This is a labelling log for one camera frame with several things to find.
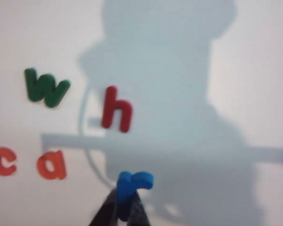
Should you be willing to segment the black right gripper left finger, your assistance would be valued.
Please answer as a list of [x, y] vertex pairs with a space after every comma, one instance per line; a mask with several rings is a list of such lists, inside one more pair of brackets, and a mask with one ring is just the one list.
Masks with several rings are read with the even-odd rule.
[[117, 226], [117, 189], [111, 190], [89, 226]]

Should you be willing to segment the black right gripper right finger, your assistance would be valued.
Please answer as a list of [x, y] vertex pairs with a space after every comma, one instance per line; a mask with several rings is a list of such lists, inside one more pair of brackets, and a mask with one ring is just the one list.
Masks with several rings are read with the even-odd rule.
[[138, 192], [132, 197], [128, 218], [129, 226], [151, 226]]

